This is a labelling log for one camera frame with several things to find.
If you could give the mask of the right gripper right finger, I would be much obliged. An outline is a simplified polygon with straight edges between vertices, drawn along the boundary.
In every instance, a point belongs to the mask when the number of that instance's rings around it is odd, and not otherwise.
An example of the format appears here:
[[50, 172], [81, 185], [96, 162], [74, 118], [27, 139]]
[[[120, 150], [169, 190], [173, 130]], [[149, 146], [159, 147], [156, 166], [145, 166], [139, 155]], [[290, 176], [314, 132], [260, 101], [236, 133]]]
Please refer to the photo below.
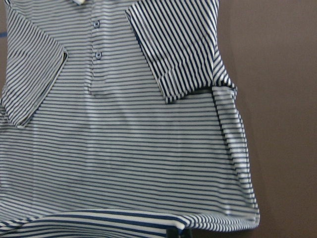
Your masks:
[[191, 229], [184, 229], [181, 232], [181, 238], [192, 238], [192, 230]]

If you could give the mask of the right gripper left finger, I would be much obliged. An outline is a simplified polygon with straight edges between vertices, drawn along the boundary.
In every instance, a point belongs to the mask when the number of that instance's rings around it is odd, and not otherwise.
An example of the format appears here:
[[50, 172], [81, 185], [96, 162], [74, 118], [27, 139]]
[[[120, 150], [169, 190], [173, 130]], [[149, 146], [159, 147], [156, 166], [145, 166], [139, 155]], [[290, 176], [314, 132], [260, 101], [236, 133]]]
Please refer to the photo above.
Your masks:
[[168, 229], [166, 229], [166, 237], [167, 238], [179, 238], [179, 230], [178, 230], [178, 228], [168, 228]]

